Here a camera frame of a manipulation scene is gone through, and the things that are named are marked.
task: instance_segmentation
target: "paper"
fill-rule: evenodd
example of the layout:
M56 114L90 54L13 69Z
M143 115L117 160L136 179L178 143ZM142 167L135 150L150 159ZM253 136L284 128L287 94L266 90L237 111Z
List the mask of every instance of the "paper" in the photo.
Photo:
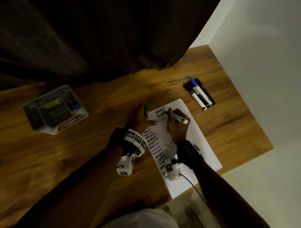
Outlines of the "paper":
M167 171L164 166L164 161L167 157L172 159L176 155L176 145L171 140L170 134L166 132L168 117L164 113L164 111L167 111L169 107L171 107L173 110L180 109L190 118L191 122L188 127L186 139L191 143L195 143L200 148L205 162L214 171L221 169L222 165L218 161L210 145L199 129L197 123L195 122L185 103L181 99L178 99L172 103L149 112L149 119L156 120L159 122L159 124L146 129L143 133L143 136L147 140L150 152L155 160L155 163L158 166L158 169L161 173L162 178L164 179L171 197L175 198L192 186L183 177L176 181L170 181L168 179ZM197 178L190 168L183 165L180 169L182 174L187 177L194 185L197 183Z

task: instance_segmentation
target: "yellow label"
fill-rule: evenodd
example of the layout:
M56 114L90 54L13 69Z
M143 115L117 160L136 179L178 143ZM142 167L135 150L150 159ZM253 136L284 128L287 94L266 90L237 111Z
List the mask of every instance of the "yellow label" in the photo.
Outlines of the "yellow label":
M43 107L46 108L46 109L50 109L58 104L60 104L61 102L57 99L57 100L54 100L46 105L44 105Z

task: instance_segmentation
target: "wooden table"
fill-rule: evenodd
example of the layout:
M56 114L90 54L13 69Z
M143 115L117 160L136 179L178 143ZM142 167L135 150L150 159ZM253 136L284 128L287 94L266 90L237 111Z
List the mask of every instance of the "wooden table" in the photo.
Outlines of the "wooden table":
M199 78L217 104L203 111L182 87ZM58 135L31 131L22 104L63 84L81 98L90 116ZM150 110L181 98L221 162L223 174L273 148L209 46L189 49L173 67L143 70L112 82L82 84L68 79L0 92L0 227L15 224L65 177L108 143L115 127L139 102ZM132 175L114 175L102 204L101 224L170 195L149 151Z

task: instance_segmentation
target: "wall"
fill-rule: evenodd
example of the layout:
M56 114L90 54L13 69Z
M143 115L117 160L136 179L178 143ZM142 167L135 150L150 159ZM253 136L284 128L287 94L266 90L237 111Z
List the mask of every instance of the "wall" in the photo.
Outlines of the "wall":
M300 9L236 0L209 42L275 147L223 177L271 227L301 224Z
M209 43L234 2L235 0L221 0L219 2L210 19L189 48L199 47Z

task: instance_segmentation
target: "cable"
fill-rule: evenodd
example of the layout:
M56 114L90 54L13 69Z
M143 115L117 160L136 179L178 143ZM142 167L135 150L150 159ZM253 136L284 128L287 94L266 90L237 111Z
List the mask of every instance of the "cable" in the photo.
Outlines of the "cable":
M204 200L204 198L201 196L201 194L199 193L199 191L196 189L196 187L190 182L190 180L188 180L188 182L194 187L194 189L197 191L197 193L200 195L200 197L202 198L202 200L204 201L204 203L207 205L207 207L209 208L208 204L206 203L206 201Z

